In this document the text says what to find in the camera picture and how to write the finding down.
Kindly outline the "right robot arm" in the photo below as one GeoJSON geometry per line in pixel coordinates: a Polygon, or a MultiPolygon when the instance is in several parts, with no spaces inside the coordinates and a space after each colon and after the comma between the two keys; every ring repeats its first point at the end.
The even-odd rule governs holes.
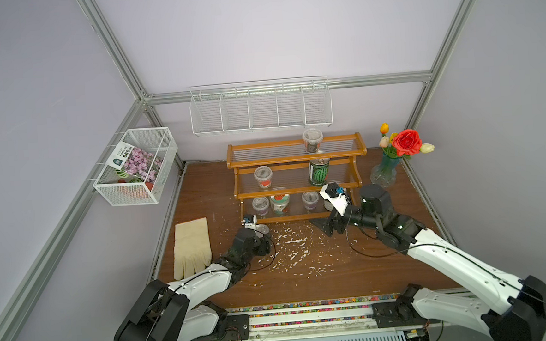
{"type": "Polygon", "coordinates": [[[418,220],[396,212],[390,194],[379,185],[361,188],[360,206],[336,183],[324,185],[319,195],[332,209],[329,217],[312,224],[327,236],[357,228],[394,253],[435,268],[473,295],[448,295],[410,284],[394,303],[374,307],[377,322],[396,327],[439,320],[494,341],[541,341],[545,336],[546,284],[540,279],[519,278],[463,252],[418,220]]]}

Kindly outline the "watermelon seed can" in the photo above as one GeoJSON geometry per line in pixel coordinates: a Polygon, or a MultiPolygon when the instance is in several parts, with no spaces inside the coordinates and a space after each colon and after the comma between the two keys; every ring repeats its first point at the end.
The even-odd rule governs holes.
{"type": "Polygon", "coordinates": [[[309,161],[309,182],[314,186],[323,186],[327,183],[330,159],[312,159],[309,161]]]}

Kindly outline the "clear jar dark seeds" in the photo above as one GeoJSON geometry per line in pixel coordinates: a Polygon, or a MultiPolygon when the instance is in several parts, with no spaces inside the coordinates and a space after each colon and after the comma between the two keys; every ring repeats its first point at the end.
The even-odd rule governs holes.
{"type": "Polygon", "coordinates": [[[313,154],[320,150],[320,145],[323,141],[323,132],[316,128],[308,128],[302,135],[304,146],[307,153],[313,154]]]}

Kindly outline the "clear jar red label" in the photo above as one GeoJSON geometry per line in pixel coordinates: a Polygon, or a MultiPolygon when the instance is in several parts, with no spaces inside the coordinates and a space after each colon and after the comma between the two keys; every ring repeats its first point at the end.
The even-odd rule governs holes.
{"type": "Polygon", "coordinates": [[[268,166],[260,166],[254,171],[255,180],[262,190],[272,186],[273,171],[268,166]]]}

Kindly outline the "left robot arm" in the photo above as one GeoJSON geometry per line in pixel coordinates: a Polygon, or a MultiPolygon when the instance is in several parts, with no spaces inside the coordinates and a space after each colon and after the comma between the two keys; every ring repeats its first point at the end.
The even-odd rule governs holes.
{"type": "Polygon", "coordinates": [[[113,341],[193,341],[218,332],[227,312],[209,298],[244,278],[256,257],[273,249],[269,234],[241,228],[232,246],[205,270],[179,281],[151,281],[117,329],[113,341]]]}

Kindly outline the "silver top seed can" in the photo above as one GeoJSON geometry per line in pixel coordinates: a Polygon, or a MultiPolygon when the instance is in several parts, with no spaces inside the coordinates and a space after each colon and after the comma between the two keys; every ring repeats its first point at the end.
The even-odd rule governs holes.
{"type": "Polygon", "coordinates": [[[256,225],[255,231],[261,237],[270,237],[271,236],[270,229],[265,224],[256,225]]]}

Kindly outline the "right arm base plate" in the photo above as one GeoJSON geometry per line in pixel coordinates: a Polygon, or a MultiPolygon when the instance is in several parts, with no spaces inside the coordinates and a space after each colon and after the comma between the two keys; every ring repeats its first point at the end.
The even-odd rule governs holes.
{"type": "Polygon", "coordinates": [[[377,302],[372,304],[373,320],[377,328],[424,326],[427,319],[420,316],[412,305],[404,302],[377,302]]]}

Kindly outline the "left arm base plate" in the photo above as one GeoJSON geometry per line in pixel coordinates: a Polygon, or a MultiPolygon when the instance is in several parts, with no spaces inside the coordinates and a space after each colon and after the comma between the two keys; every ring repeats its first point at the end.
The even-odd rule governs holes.
{"type": "Polygon", "coordinates": [[[246,314],[220,318],[215,329],[190,341],[243,341],[249,338],[250,320],[246,314]]]}

